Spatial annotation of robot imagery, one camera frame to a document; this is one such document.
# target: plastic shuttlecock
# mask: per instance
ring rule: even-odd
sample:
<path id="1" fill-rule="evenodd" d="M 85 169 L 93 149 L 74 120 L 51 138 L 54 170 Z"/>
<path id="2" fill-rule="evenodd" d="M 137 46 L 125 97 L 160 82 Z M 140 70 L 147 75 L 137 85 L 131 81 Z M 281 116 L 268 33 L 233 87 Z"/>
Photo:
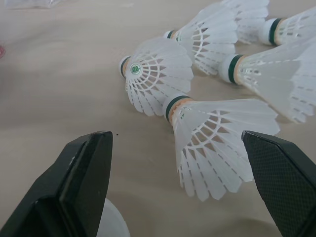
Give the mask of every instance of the plastic shuttlecock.
<path id="1" fill-rule="evenodd" d="M 279 132 L 277 113 L 257 99 L 196 102 L 176 94 L 163 110 L 174 130 L 181 187 L 202 201 L 210 194 L 220 199 L 227 190 L 236 193 L 243 181 L 253 179 L 244 130 Z"/>
<path id="2" fill-rule="evenodd" d="M 268 20 L 259 30 L 259 39 L 267 45 L 282 45 L 316 35 L 316 7 L 290 18 Z"/>
<path id="3" fill-rule="evenodd" d="M 189 24 L 178 31 L 166 32 L 164 37 L 185 47 L 200 70 L 216 75 L 224 58 L 235 53 L 236 30 L 235 14 L 220 3 L 214 3 Z"/>
<path id="4" fill-rule="evenodd" d="M 97 237 L 130 237 L 122 215 L 108 199 L 105 199 Z"/>
<path id="5" fill-rule="evenodd" d="M 223 80 L 246 86 L 280 114 L 306 122 L 316 105 L 316 38 L 284 44 L 252 56 L 231 55 Z"/>
<path id="6" fill-rule="evenodd" d="M 258 41 L 258 30 L 269 15 L 270 0 L 223 0 L 222 4 L 236 14 L 239 41 L 251 44 Z"/>
<path id="7" fill-rule="evenodd" d="M 155 38 L 142 43 L 133 56 L 123 58 L 119 69 L 137 111 L 162 116 L 168 96 L 190 91 L 191 66 L 185 48 L 175 41 Z"/>

